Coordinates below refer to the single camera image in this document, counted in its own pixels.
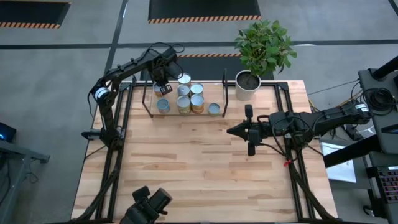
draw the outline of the green leaves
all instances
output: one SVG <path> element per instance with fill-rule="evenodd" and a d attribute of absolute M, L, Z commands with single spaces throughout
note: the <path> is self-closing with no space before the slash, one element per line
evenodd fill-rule
<path fill-rule="evenodd" d="M 290 67 L 288 56 L 297 57 L 296 51 L 290 46 L 292 41 L 287 36 L 287 29 L 280 26 L 279 21 L 257 21 L 247 29 L 239 30 L 235 39 L 236 48 L 241 53 L 241 63 L 255 76 L 265 75 Z"/>

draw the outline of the yellow black striped border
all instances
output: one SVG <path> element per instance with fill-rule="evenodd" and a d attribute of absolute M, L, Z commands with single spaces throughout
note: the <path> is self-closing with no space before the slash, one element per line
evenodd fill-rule
<path fill-rule="evenodd" d="M 261 16 L 202 16 L 202 17 L 183 17 L 183 18 L 162 18 L 149 19 L 150 24 L 176 23 L 176 22 L 214 22 L 214 21 L 245 21 L 260 20 Z"/>
<path fill-rule="evenodd" d="M 186 54 L 179 55 L 178 57 L 239 57 L 240 53 L 236 54 Z"/>
<path fill-rule="evenodd" d="M 30 22 L 0 22 L 0 28 L 38 28 L 38 29 L 59 29 L 59 24 L 41 24 L 41 23 L 30 23 Z"/>

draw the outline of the silver can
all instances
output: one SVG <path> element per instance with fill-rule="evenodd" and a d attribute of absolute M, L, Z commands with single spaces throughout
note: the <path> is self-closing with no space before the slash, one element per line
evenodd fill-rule
<path fill-rule="evenodd" d="M 203 96 L 195 94 L 191 97 L 192 112 L 200 114 L 205 109 L 205 99 Z"/>
<path fill-rule="evenodd" d="M 190 89 L 186 85 L 179 85 L 178 86 L 178 96 L 189 96 Z"/>
<path fill-rule="evenodd" d="M 170 111 L 169 101 L 165 98 L 159 99 L 156 103 L 156 107 L 162 114 L 167 114 Z"/>
<path fill-rule="evenodd" d="M 217 116 L 220 114 L 220 106 L 217 103 L 210 103 L 208 112 L 210 116 Z"/>
<path fill-rule="evenodd" d="M 204 90 L 204 87 L 201 83 L 194 83 L 191 86 L 191 95 L 198 94 L 198 95 L 203 96 L 203 90 Z"/>
<path fill-rule="evenodd" d="M 160 86 L 158 86 L 156 83 L 154 83 L 153 88 L 154 88 L 154 92 L 155 92 L 156 96 L 158 96 L 158 97 L 163 96 L 162 92 L 160 91 Z"/>
<path fill-rule="evenodd" d="M 179 74 L 178 77 L 180 77 L 178 79 L 179 84 L 191 86 L 191 75 L 190 74 L 184 72 L 182 75 Z"/>
<path fill-rule="evenodd" d="M 177 99 L 178 112 L 182 115 L 191 113 L 191 101 L 187 96 L 180 96 Z"/>

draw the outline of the wooden table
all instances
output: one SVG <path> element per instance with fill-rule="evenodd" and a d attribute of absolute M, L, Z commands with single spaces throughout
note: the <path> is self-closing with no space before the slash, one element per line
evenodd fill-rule
<path fill-rule="evenodd" d="M 310 112 L 304 82 L 288 83 L 294 111 Z M 225 118 L 155 115 L 151 119 L 141 103 L 143 88 L 134 88 L 116 199 L 116 222 L 134 203 L 131 193 L 144 185 L 152 193 L 162 187 L 174 198 L 166 207 L 169 214 L 161 216 L 159 222 L 297 221 L 284 158 L 267 147 L 258 147 L 257 154 L 248 157 L 246 142 L 226 133 L 245 119 L 247 103 L 253 105 L 254 117 L 277 112 L 274 90 L 262 87 L 250 101 L 238 101 L 234 88 L 228 90 Z M 286 110 L 284 95 L 282 99 Z M 150 94 L 146 101 L 150 105 Z M 101 125 L 97 113 L 93 127 Z M 272 138 L 264 142 L 276 147 Z M 102 145 L 99 140 L 90 142 L 87 153 Z M 319 149 L 318 141 L 311 145 Z M 105 157 L 103 150 L 85 161 L 72 218 L 79 216 L 98 193 Z M 311 190 L 336 217 L 323 159 L 308 149 L 303 151 L 303 158 Z M 300 198 L 307 213 L 301 190 Z"/>

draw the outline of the gray floor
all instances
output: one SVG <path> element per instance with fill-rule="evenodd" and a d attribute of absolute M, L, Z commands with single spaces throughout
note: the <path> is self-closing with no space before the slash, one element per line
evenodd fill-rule
<path fill-rule="evenodd" d="M 59 30 L 0 28 L 0 45 L 110 44 L 122 0 L 73 0 Z M 248 21 L 148 24 L 149 0 L 129 1 L 119 43 L 227 42 Z M 263 18 L 278 19 L 293 40 L 398 39 L 398 16 L 388 0 L 259 0 Z M 360 69 L 395 57 L 398 45 L 295 46 L 298 58 L 279 80 L 305 80 L 308 93 L 357 79 Z M 144 49 L 117 49 L 113 66 Z M 235 53 L 233 47 L 187 47 L 186 54 Z M 70 218 L 90 128 L 86 95 L 102 76 L 109 49 L 0 50 L 0 121 L 18 130 L 17 143 L 51 154 L 33 164 L 39 182 L 24 183 L 13 223 L 50 223 Z M 320 109 L 349 98 L 354 83 L 311 94 Z M 369 134 L 367 126 L 358 127 Z M 347 138 L 338 131 L 338 135 Z M 369 203 L 359 189 L 332 189 L 340 218 L 386 223 L 362 212 Z"/>

